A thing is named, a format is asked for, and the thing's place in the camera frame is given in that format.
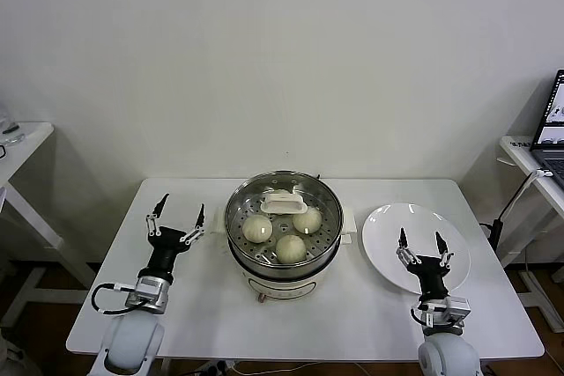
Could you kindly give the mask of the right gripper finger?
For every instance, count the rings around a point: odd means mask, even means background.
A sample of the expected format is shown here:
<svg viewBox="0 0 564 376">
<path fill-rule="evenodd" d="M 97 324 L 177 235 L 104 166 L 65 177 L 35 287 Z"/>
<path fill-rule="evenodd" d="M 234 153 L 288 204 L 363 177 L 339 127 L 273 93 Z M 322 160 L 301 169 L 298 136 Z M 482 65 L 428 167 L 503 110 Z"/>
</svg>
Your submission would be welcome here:
<svg viewBox="0 0 564 376">
<path fill-rule="evenodd" d="M 408 247 L 408 241 L 403 227 L 400 228 L 396 255 L 405 267 L 419 264 L 419 257 Z"/>
<path fill-rule="evenodd" d="M 446 242 L 445 239 L 440 235 L 439 232 L 436 232 L 436 233 L 435 233 L 435 240 L 436 240 L 436 245 L 437 245 L 438 252 L 439 252 L 439 254 L 440 254 L 439 266 L 440 266 L 441 268 L 448 269 L 448 268 L 449 268 L 450 259 L 451 259 L 451 257 L 452 257 L 454 254 L 449 251 L 447 242 Z"/>
</svg>

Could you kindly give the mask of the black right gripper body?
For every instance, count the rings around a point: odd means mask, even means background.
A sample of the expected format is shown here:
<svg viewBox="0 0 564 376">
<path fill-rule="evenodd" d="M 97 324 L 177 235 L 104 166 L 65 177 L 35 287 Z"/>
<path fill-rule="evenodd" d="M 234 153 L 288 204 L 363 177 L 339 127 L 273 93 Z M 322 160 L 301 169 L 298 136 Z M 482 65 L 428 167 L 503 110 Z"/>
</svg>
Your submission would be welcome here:
<svg viewBox="0 0 564 376">
<path fill-rule="evenodd" d="M 442 300 L 448 297 L 449 291 L 445 287 L 443 278 L 450 272 L 450 268 L 441 265 L 438 257 L 418 256 L 419 262 L 409 263 L 406 269 L 419 280 L 421 295 L 420 302 L 428 300 Z"/>
</svg>

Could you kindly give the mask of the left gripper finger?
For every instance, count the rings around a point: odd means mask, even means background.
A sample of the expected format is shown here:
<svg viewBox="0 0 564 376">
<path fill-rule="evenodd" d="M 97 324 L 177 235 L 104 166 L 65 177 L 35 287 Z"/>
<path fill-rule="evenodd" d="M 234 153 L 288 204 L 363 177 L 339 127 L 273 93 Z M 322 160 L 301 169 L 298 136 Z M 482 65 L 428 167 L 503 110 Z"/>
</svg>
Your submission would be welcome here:
<svg viewBox="0 0 564 376">
<path fill-rule="evenodd" d="M 164 194 L 162 199 L 156 203 L 153 210 L 145 217 L 147 233 L 149 237 L 159 237 L 161 235 L 159 219 L 164 210 L 168 197 L 169 193 Z"/>
<path fill-rule="evenodd" d="M 190 246 L 193 242 L 199 240 L 205 233 L 204 221 L 204 204 L 202 203 L 194 228 L 181 236 L 179 242 L 185 246 Z"/>
</svg>

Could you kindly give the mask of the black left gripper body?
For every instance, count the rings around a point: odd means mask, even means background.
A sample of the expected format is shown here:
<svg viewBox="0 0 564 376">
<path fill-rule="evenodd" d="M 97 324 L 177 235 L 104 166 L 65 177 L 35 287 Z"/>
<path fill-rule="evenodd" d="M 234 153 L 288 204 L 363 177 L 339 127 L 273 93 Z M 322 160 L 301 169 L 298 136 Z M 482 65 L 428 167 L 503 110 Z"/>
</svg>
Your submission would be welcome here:
<svg viewBox="0 0 564 376">
<path fill-rule="evenodd" d="M 172 283 L 173 268 L 178 254 L 187 252 L 186 232 L 167 226 L 160 226 L 160 235 L 149 236 L 152 254 L 146 267 L 139 271 L 139 276 L 153 276 Z"/>
</svg>

